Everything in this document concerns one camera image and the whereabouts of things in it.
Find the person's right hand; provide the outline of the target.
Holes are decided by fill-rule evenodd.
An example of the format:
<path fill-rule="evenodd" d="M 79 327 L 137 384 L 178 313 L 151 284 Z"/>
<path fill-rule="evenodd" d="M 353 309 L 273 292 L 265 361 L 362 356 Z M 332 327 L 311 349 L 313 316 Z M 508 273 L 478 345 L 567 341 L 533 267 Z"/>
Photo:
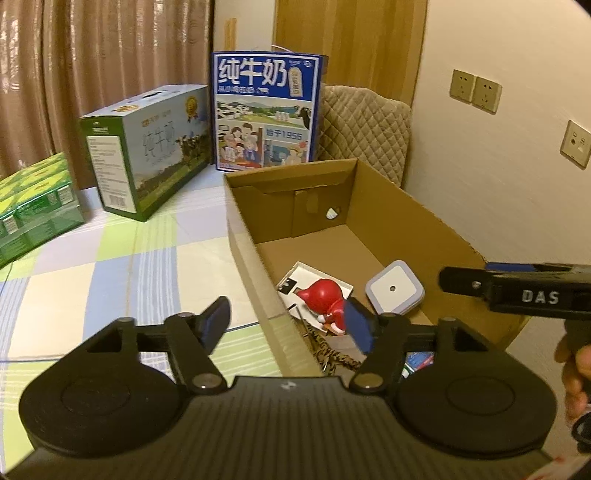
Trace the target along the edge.
<path fill-rule="evenodd" d="M 568 335 L 559 341 L 555 361 L 563 365 L 562 383 L 565 389 L 566 418 L 570 423 L 579 419 L 590 404 L 585 383 L 590 380 L 590 346 L 586 345 L 574 353 L 568 343 Z"/>

